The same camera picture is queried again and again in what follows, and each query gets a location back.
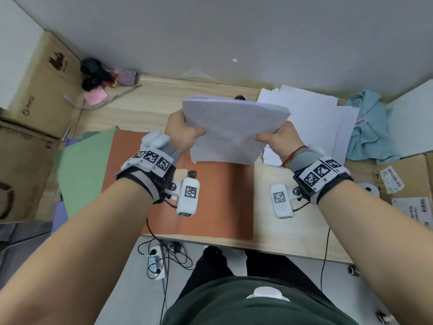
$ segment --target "person's left hand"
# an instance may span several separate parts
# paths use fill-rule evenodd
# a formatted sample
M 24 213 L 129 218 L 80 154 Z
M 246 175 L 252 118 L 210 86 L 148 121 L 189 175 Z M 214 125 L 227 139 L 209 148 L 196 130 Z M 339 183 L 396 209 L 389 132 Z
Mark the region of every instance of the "person's left hand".
M 164 133 L 170 137 L 170 143 L 177 148 L 177 152 L 181 155 L 189 150 L 194 145 L 195 140 L 206 133 L 206 130 L 202 126 L 196 129 L 188 126 L 185 123 L 184 110 L 179 109 L 170 114 Z

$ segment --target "hand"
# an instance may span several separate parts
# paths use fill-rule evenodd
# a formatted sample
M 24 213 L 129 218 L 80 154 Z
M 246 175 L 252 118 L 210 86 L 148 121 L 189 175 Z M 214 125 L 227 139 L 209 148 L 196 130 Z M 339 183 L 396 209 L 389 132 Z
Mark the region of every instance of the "hand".
M 195 140 L 203 136 L 206 130 L 200 126 L 193 128 L 185 123 L 184 110 L 179 109 L 177 112 L 170 114 L 165 132 L 170 137 L 170 143 L 177 148 L 179 155 L 190 150 Z
M 300 139 L 292 122 L 286 121 L 276 133 L 260 132 L 256 141 L 266 142 L 284 162 L 291 153 L 305 145 Z

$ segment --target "black pants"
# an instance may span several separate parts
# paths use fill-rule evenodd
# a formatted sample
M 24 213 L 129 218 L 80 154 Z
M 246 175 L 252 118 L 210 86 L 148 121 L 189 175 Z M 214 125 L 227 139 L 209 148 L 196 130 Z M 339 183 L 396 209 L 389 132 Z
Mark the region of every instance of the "black pants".
M 246 250 L 246 268 L 248 276 L 269 277 L 286 282 L 288 286 L 295 287 L 331 301 L 321 290 L 287 257 L 268 254 L 253 250 Z M 179 298 L 187 295 L 200 285 L 212 280 L 234 276 L 227 267 L 227 259 L 218 247 L 209 246 L 197 261 L 191 277 L 188 279 Z

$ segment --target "red string bracelet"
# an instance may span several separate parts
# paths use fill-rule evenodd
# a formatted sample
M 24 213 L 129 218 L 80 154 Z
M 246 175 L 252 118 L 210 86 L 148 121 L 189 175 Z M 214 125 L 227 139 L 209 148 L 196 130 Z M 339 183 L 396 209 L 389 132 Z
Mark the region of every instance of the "red string bracelet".
M 296 152 L 297 152 L 298 150 L 300 150 L 301 148 L 304 148 L 304 147 L 306 147 L 306 145 L 303 145 L 303 146 L 299 147 L 299 148 L 296 149 L 293 153 L 291 153 L 290 156 L 289 156 L 289 157 L 288 157 L 288 158 L 283 162 L 282 166 L 286 167 L 285 164 L 286 164 L 287 162 L 289 162 L 289 160 L 291 160 L 292 157 L 295 156 L 295 154 L 296 154 Z

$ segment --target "person's left arm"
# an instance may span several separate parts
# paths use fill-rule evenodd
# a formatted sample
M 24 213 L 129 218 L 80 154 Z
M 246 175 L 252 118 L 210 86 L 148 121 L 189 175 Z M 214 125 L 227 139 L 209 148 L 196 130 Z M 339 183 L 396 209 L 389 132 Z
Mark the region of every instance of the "person's left arm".
M 179 154 L 205 133 L 170 115 Z M 0 324 L 94 324 L 114 289 L 153 200 L 122 178 L 50 236 L 0 291 Z

